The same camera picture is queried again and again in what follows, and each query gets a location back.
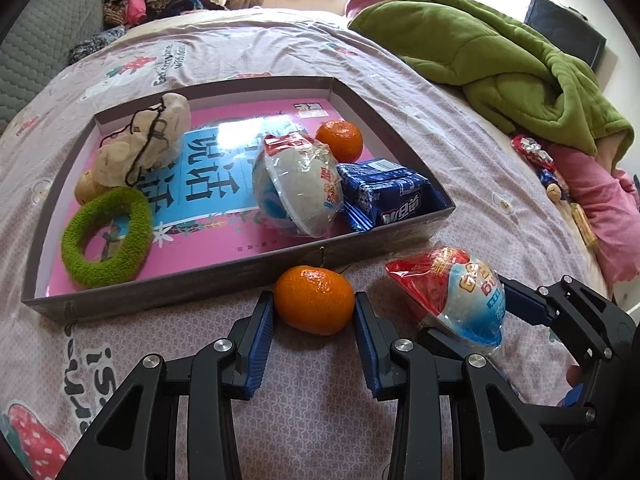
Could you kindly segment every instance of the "black monitor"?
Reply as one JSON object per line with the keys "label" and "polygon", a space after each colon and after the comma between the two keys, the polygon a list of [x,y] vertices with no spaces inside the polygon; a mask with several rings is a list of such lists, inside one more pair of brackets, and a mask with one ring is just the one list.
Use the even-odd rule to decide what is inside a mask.
{"label": "black monitor", "polygon": [[607,40],[578,12],[549,0],[531,0],[524,22],[563,52],[594,70],[598,66]]}

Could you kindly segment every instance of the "gray quilted fabric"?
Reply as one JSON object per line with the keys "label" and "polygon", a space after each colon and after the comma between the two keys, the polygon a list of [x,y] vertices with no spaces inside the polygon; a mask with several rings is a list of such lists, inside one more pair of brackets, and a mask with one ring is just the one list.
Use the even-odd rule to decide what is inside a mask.
{"label": "gray quilted fabric", "polygon": [[69,50],[102,30],[102,0],[31,0],[0,45],[0,135],[68,64]]}

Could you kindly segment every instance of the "tray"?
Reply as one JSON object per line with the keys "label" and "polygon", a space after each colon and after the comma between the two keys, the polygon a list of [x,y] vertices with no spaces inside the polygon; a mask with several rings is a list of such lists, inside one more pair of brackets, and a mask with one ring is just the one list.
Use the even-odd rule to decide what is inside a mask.
{"label": "tray", "polygon": [[[137,278],[81,290],[62,265],[60,238],[79,208],[73,197],[76,181],[90,167],[100,139],[129,123],[135,111],[159,102],[161,93],[100,112],[82,131],[50,188],[36,227],[23,303],[53,320],[71,322],[208,298],[272,283],[295,265],[324,261],[332,268],[414,246],[427,240],[455,208],[402,137],[334,78],[259,77],[176,92],[190,101],[192,129],[184,134],[175,167],[156,170],[137,185],[155,213],[154,242]],[[313,135],[322,122],[340,118],[362,131],[366,148],[360,160],[384,157],[423,174],[446,206],[366,233],[353,232],[338,216],[332,232],[320,240],[286,238],[270,230],[250,189],[257,139],[287,123]],[[232,140],[224,150],[223,139]],[[115,247],[124,232],[126,222],[117,219],[90,241],[86,257],[108,257],[110,244]]]}

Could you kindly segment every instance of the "green fuzzy ring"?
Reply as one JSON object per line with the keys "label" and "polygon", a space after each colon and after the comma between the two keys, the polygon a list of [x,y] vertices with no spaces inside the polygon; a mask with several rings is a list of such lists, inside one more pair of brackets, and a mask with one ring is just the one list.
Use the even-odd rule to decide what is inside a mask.
{"label": "green fuzzy ring", "polygon": [[[84,248],[95,232],[116,216],[129,215],[129,231],[113,258],[88,262]],[[152,240],[153,215],[146,197],[132,187],[117,187],[83,205],[62,235],[62,261],[66,272],[87,288],[132,280]]]}

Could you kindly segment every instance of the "tangerine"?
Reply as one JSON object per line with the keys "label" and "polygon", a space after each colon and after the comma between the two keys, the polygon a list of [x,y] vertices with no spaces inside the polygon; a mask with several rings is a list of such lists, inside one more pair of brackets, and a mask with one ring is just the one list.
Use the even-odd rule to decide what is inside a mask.
{"label": "tangerine", "polygon": [[332,335],[350,322],[355,295],[351,284],[337,272],[297,266],[278,278],[273,301],[288,325],[311,334]]}
{"label": "tangerine", "polygon": [[362,133],[347,121],[328,121],[316,132],[316,139],[324,142],[338,162],[355,162],[362,155]]}

